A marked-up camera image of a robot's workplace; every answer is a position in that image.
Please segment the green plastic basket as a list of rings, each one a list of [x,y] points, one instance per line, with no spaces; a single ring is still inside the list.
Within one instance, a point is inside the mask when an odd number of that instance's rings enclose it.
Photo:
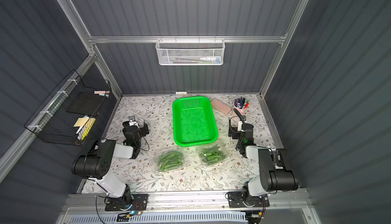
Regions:
[[[178,146],[213,143],[219,132],[211,101],[205,96],[184,97],[173,102],[173,137]]]

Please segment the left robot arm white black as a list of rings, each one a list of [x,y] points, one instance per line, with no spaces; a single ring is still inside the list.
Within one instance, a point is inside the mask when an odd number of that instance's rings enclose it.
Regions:
[[[106,192],[107,208],[127,211],[139,206],[139,202],[133,198],[129,185],[111,171],[112,159],[136,159],[142,151],[142,139],[149,134],[149,127],[146,122],[139,126],[133,117],[122,125],[125,136],[122,144],[106,138],[89,140],[76,157],[71,172],[98,184]]]

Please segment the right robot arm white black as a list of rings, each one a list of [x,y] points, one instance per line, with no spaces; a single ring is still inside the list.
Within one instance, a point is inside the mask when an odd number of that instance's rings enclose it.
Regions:
[[[228,136],[238,140],[236,150],[259,166],[258,176],[245,182],[240,192],[228,192],[231,208],[266,207],[269,193],[295,191],[299,188],[288,151],[257,146],[253,129],[251,124],[241,121],[236,127],[229,124]]]

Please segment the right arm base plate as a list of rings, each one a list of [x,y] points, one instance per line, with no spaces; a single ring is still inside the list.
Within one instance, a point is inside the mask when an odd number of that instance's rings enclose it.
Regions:
[[[267,195],[260,197],[244,197],[240,191],[230,191],[225,194],[230,208],[266,208],[270,206]]]

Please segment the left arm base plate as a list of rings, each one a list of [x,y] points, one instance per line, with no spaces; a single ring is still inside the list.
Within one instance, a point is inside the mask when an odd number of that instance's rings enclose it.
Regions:
[[[129,200],[106,197],[105,211],[144,211],[147,208],[148,197],[148,194],[133,194]]]

